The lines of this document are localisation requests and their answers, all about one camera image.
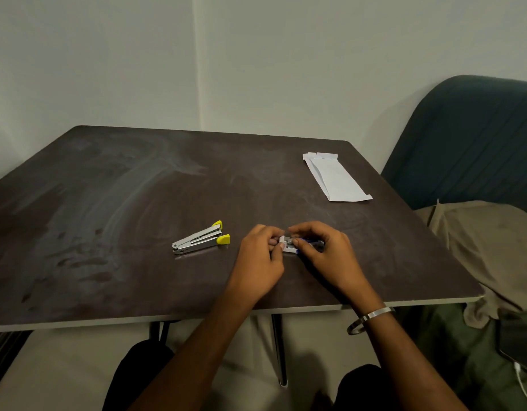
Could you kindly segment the olive cloth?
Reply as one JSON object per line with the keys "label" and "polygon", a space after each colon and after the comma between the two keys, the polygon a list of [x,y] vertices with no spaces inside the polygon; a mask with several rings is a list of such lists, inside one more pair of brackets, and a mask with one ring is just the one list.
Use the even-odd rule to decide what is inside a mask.
{"label": "olive cloth", "polygon": [[527,311],[526,212],[475,200],[436,203],[415,213],[484,290],[466,304],[467,326],[483,329],[500,309]]}

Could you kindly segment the person's right forearm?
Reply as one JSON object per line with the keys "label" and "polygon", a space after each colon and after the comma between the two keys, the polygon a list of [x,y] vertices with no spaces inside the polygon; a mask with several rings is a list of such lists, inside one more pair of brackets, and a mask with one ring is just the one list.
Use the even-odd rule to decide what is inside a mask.
{"label": "person's right forearm", "polygon": [[404,411],[469,411],[390,311],[364,323]]}

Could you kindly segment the silver stapler with yellow tips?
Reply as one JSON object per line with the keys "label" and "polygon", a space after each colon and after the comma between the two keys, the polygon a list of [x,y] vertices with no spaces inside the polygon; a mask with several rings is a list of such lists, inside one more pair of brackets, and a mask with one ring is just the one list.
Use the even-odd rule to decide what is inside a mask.
{"label": "silver stapler with yellow tips", "polygon": [[223,222],[215,222],[212,226],[191,234],[172,244],[174,255],[184,255],[215,246],[228,245],[231,236],[223,233]]}

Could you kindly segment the person's left hand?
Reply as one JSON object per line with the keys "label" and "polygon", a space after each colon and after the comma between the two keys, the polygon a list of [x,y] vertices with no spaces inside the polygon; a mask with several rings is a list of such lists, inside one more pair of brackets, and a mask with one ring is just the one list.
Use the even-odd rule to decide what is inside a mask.
{"label": "person's left hand", "polygon": [[256,225],[243,238],[225,291],[228,299],[253,308],[272,290],[285,268],[272,269],[269,252],[284,233],[274,226]]}

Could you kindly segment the small white blue staple box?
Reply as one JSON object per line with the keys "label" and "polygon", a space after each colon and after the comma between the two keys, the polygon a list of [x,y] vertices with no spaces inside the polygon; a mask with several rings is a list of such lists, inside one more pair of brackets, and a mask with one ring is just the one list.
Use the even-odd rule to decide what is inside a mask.
{"label": "small white blue staple box", "polygon": [[[320,240],[299,238],[301,241],[306,241],[317,251],[323,252],[325,243]],[[291,254],[300,254],[300,249],[294,245],[293,238],[282,235],[279,237],[279,242],[284,244],[283,252]]]}

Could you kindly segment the person's left leg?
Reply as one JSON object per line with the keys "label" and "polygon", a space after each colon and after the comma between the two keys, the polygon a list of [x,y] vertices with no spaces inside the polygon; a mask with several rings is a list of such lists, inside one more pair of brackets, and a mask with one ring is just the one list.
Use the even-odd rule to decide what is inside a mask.
{"label": "person's left leg", "polygon": [[127,411],[173,356],[174,352],[157,340],[132,346],[114,373],[102,411]]}

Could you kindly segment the black smartphone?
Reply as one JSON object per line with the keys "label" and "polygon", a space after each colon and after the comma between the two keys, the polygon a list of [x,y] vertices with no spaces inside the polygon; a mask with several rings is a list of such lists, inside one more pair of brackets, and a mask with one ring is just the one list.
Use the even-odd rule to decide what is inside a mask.
{"label": "black smartphone", "polygon": [[499,354],[519,364],[527,373],[527,323],[517,313],[499,309],[496,348]]}

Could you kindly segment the folded white paper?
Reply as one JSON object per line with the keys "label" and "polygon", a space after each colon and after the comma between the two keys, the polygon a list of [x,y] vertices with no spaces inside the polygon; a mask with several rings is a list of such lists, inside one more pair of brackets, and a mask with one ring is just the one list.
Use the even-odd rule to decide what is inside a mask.
{"label": "folded white paper", "polygon": [[363,202],[372,199],[338,161],[337,154],[310,152],[303,154],[303,160],[329,201]]}

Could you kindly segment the person's right leg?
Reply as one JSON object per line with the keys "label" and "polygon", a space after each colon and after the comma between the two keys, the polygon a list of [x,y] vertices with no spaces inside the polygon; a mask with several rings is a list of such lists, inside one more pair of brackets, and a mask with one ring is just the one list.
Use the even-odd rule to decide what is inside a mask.
{"label": "person's right leg", "polygon": [[332,411],[402,411],[388,374],[366,364],[341,380]]}

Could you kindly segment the person's right hand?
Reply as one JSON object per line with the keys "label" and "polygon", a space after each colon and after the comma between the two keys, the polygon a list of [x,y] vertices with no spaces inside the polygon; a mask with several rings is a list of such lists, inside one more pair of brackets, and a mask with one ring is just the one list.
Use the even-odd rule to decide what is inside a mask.
{"label": "person's right hand", "polygon": [[316,270],[350,301],[362,299],[370,284],[356,259],[356,255],[346,234],[320,221],[308,221],[288,228],[291,238],[320,240],[325,243],[319,252]]}

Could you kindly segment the person's left forearm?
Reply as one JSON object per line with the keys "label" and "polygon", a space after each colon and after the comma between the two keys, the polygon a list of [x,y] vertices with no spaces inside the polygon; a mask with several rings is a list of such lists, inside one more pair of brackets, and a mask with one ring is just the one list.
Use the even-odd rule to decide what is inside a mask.
{"label": "person's left forearm", "polygon": [[228,287],[128,411],[199,411],[240,326],[262,293]]}

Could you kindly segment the person's leg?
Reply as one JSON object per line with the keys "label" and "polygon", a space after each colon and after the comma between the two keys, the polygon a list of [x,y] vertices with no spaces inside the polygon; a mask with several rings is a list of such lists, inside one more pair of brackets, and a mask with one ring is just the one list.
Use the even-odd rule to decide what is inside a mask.
{"label": "person's leg", "polygon": [[157,340],[132,346],[114,373],[102,411],[127,411],[173,356],[174,352]]}
{"label": "person's leg", "polygon": [[341,380],[332,411],[402,411],[388,374],[366,364]]}

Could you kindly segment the dark teal upholstered chair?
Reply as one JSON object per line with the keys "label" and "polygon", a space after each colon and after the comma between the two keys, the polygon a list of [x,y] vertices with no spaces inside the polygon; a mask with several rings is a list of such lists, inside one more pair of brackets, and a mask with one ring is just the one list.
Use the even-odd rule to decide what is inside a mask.
{"label": "dark teal upholstered chair", "polygon": [[527,81],[457,75],[439,83],[381,175],[413,210],[483,200],[527,212]]}

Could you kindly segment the dark slatted panel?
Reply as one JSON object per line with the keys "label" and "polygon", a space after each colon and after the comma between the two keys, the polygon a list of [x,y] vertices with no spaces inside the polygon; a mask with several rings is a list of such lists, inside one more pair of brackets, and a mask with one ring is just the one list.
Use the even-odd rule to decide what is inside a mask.
{"label": "dark slatted panel", "polygon": [[19,354],[32,331],[0,333],[0,381]]}

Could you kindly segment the green seat cushion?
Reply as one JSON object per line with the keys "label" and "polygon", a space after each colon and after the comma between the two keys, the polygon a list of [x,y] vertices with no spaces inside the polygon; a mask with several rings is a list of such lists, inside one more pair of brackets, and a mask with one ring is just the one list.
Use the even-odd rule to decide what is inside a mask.
{"label": "green seat cushion", "polygon": [[496,345],[497,321],[465,324],[465,304],[396,308],[396,318],[471,411],[527,411],[514,364]]}

